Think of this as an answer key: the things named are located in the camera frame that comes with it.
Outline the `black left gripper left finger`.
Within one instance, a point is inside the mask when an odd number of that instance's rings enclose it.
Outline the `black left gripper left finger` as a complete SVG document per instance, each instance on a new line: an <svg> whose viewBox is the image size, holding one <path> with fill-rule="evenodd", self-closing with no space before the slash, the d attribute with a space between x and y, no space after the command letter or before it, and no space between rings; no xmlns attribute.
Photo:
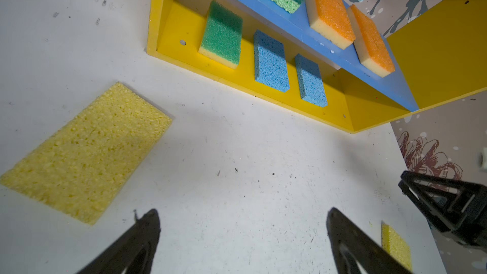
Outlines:
<svg viewBox="0 0 487 274"><path fill-rule="evenodd" d="M80 273L150 273L161 233L156 209L149 210Z"/></svg>

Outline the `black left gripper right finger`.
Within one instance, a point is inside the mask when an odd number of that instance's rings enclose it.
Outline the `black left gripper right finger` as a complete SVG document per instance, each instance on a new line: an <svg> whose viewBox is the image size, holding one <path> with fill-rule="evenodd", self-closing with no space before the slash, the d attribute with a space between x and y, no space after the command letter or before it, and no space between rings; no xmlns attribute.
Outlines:
<svg viewBox="0 0 487 274"><path fill-rule="evenodd" d="M327 232L338 273L410 273L337 208L328 212Z"/></svg>

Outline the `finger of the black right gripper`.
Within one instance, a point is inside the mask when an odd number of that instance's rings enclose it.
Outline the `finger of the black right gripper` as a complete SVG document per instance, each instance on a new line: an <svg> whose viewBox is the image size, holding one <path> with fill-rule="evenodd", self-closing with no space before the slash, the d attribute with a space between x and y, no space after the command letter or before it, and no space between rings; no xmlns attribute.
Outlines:
<svg viewBox="0 0 487 274"><path fill-rule="evenodd" d="M404 171L398 186L439 233L486 251L484 185Z"/></svg>

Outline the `orange sponge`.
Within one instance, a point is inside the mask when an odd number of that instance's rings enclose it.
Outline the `orange sponge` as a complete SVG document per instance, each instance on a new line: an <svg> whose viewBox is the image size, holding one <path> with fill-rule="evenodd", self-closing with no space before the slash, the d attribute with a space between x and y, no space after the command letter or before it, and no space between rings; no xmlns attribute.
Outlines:
<svg viewBox="0 0 487 274"><path fill-rule="evenodd" d="M347 9L347 15L356 36L353 44L360 63L381 78L392 74L394 63L372 19L355 5Z"/></svg>

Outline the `blue sponge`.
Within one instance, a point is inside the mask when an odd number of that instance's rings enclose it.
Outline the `blue sponge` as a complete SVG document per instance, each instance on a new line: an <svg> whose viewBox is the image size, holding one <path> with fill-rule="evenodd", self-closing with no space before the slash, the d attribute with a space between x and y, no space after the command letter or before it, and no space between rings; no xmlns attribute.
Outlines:
<svg viewBox="0 0 487 274"><path fill-rule="evenodd" d="M328 102L318 64L297 54L295 66L301 99L321 108L326 107Z"/></svg>
<svg viewBox="0 0 487 274"><path fill-rule="evenodd" d="M260 30L253 38L255 80L283 93L289 91L284 45Z"/></svg>

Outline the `light green sponge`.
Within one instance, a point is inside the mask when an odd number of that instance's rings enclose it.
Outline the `light green sponge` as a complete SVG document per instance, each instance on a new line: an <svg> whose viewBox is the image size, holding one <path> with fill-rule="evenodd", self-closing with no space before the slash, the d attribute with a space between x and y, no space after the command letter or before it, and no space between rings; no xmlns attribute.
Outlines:
<svg viewBox="0 0 487 274"><path fill-rule="evenodd" d="M217 1L211 1L198 52L231 69L240 63L243 20Z"/></svg>

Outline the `pale yellow sponge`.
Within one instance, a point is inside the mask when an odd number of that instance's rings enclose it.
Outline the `pale yellow sponge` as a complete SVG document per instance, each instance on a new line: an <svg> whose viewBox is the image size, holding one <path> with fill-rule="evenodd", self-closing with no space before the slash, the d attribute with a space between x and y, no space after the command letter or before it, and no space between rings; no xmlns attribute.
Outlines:
<svg viewBox="0 0 487 274"><path fill-rule="evenodd" d="M342 0L305 0L309 26L340 49L356 39Z"/></svg>

